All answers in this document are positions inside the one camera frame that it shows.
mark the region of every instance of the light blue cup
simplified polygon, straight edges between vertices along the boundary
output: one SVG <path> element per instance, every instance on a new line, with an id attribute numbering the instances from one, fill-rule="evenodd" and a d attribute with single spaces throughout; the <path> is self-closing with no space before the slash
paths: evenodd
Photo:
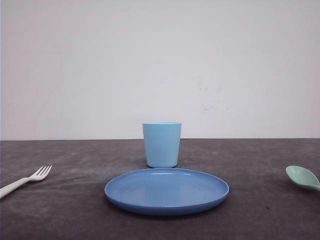
<path id="1" fill-rule="evenodd" d="M 143 126 L 146 163 L 151 168 L 173 168 L 178 163 L 181 122 L 145 122 Z"/>

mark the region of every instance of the blue plate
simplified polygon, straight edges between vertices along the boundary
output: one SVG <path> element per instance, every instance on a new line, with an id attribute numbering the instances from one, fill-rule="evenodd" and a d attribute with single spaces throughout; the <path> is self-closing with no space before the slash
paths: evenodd
<path id="1" fill-rule="evenodd" d="M 156 216 L 202 212 L 220 204 L 229 193 L 222 179 L 201 171 L 153 168 L 128 172 L 104 188 L 107 198 L 124 210 Z"/>

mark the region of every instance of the green spoon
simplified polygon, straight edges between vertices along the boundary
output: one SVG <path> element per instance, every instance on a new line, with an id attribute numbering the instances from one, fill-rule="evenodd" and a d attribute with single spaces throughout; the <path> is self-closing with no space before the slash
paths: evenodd
<path id="1" fill-rule="evenodd" d="M 286 174 L 298 187 L 306 190 L 318 190 L 320 192 L 320 182 L 318 178 L 308 169 L 301 166 L 287 166 Z"/>

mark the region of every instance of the fork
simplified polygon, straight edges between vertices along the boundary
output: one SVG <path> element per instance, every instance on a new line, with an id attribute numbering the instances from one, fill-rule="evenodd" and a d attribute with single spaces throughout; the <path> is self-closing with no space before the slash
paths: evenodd
<path id="1" fill-rule="evenodd" d="M 27 183 L 27 182 L 38 182 L 43 180 L 48 173 L 50 172 L 52 166 L 42 166 L 36 171 L 34 174 L 32 174 L 30 177 L 24 177 L 21 178 L 18 181 L 15 181 L 7 186 L 4 186 L 0 188 L 0 199 L 2 199 L 7 194 L 11 193 L 21 185 Z"/>

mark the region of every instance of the mint green spoon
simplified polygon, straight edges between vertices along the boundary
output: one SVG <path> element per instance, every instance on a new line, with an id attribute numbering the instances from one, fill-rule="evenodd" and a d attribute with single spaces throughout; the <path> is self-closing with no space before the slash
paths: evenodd
<path id="1" fill-rule="evenodd" d="M 287 166 L 286 174 L 298 187 L 306 190 L 318 190 L 320 192 L 320 182 L 318 178 L 308 169 L 301 166 Z"/>

